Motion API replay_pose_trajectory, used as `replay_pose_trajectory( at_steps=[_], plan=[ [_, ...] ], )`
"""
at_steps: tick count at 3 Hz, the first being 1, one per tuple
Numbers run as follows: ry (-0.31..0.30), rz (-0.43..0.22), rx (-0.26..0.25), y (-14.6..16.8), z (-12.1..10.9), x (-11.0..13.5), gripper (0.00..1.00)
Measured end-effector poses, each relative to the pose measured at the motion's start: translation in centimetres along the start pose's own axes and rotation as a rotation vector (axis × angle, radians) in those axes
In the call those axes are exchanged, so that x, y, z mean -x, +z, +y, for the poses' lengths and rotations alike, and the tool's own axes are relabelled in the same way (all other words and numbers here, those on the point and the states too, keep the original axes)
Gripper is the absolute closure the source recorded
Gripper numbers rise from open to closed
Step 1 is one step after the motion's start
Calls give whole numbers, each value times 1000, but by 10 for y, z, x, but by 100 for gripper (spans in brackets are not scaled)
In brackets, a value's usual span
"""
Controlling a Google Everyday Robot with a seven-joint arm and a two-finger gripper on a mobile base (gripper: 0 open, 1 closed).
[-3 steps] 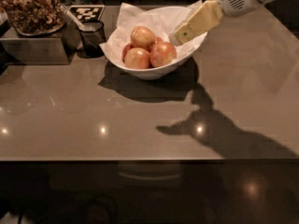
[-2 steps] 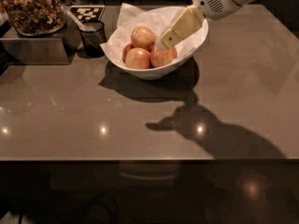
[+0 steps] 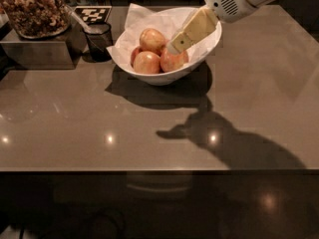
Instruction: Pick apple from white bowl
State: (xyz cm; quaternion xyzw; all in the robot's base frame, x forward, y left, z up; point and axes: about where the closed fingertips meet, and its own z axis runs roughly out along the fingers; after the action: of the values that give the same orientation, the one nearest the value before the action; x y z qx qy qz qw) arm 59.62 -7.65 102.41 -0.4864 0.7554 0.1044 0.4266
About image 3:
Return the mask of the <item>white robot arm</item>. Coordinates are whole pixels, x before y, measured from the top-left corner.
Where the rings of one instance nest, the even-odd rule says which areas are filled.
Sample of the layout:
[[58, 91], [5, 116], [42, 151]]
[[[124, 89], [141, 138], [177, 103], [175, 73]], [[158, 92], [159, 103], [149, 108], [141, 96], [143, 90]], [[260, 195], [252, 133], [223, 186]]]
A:
[[167, 43], [172, 54], [180, 54], [214, 32], [218, 22], [233, 23], [276, 0], [204, 0], [191, 12]]

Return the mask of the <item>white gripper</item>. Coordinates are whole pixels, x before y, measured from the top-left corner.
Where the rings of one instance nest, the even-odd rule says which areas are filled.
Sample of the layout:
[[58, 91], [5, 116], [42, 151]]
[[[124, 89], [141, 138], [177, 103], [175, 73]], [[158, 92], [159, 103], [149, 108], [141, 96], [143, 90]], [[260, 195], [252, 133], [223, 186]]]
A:
[[167, 10], [174, 22], [174, 32], [166, 44], [171, 54], [181, 54], [193, 46], [201, 50], [212, 50], [219, 42], [219, 20], [233, 23], [257, 10], [249, 0], [204, 1], [208, 7], [178, 7]]

